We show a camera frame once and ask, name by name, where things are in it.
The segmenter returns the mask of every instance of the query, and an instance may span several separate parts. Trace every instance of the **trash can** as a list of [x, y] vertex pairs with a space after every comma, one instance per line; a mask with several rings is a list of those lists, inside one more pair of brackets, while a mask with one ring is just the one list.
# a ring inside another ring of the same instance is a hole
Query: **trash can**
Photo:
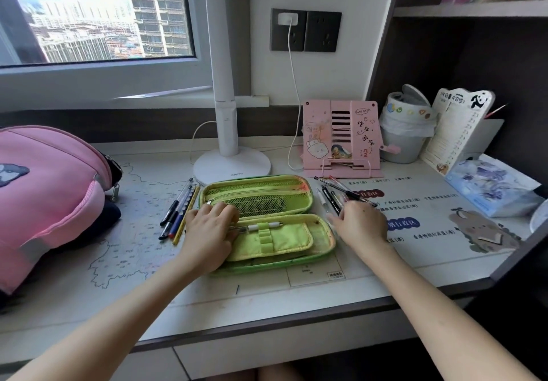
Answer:
[[393, 163], [413, 163], [428, 137], [434, 135], [437, 114], [426, 97], [412, 85], [402, 92], [391, 93], [380, 116], [381, 134], [386, 146], [401, 148], [397, 155], [382, 152], [381, 157]]

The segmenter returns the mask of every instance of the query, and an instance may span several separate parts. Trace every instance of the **tissue pack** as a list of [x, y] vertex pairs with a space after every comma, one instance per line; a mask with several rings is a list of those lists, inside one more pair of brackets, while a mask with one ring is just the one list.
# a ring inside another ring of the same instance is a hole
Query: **tissue pack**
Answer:
[[544, 200], [533, 191], [536, 180], [500, 160], [481, 155], [478, 160], [456, 164], [446, 181], [484, 215], [524, 216]]

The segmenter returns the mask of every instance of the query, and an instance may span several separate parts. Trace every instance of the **desk lamp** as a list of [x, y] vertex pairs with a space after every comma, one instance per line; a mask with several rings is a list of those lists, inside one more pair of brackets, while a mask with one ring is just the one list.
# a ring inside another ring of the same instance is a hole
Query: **desk lamp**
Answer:
[[232, 82], [225, 0], [206, 0], [219, 149], [196, 160], [194, 176], [203, 185], [230, 179], [266, 176], [270, 160], [263, 153], [238, 147], [236, 99]]

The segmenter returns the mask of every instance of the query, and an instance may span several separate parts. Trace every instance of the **pink book stand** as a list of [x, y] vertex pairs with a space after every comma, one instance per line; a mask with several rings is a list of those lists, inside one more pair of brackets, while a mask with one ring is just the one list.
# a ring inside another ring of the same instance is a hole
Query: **pink book stand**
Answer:
[[383, 177], [380, 150], [385, 146], [374, 101], [309, 100], [303, 104], [303, 163], [306, 177]]

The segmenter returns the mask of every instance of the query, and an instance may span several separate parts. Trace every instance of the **backpack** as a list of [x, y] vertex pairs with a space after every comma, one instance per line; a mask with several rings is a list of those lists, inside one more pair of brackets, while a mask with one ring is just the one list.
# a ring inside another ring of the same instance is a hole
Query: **backpack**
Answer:
[[0, 294], [11, 295], [51, 249], [104, 231], [94, 224], [101, 215], [112, 226], [120, 210], [105, 222], [105, 191], [117, 195], [121, 178], [109, 156], [65, 131], [0, 129]]

